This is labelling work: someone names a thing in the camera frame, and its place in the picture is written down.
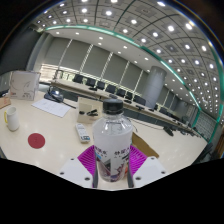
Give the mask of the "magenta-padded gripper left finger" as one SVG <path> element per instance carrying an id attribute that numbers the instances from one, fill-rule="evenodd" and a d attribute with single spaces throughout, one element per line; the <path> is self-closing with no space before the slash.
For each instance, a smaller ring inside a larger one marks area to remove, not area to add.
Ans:
<path id="1" fill-rule="evenodd" d="M 98 171 L 94 146 L 88 147 L 78 157 L 68 159 L 58 176 L 84 188 L 97 188 Z"/>

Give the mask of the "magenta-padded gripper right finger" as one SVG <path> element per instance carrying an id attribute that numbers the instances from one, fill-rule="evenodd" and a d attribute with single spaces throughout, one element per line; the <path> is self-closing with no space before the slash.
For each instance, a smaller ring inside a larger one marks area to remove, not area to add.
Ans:
<path id="1" fill-rule="evenodd" d="M 127 182 L 129 188 L 140 188 L 166 176 L 166 170 L 155 156 L 147 157 L 130 147 Z"/>

